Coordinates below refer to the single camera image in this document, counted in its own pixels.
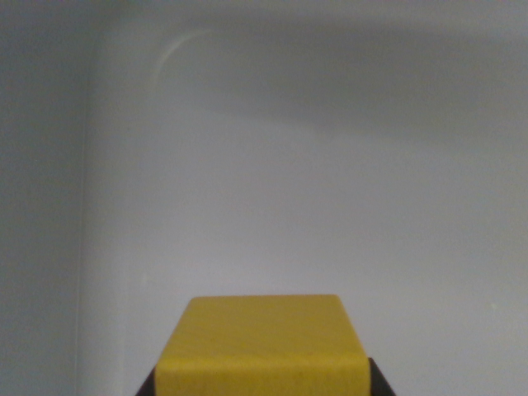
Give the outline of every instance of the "black object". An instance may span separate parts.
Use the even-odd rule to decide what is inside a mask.
[[[374,359],[370,363],[370,396],[396,396]]]
[[[390,388],[389,383],[381,374],[380,368],[374,362],[374,359],[369,357],[370,364],[370,396],[396,396],[394,391]],[[156,396],[156,389],[154,387],[154,370],[148,375],[138,393],[135,396]]]
[[[139,388],[138,393],[135,396],[156,396],[156,390],[154,388],[154,369],[150,372],[141,388]]]

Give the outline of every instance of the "yellow wooden block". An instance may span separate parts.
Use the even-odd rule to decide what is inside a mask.
[[[157,396],[368,396],[367,355],[336,295],[191,300]]]

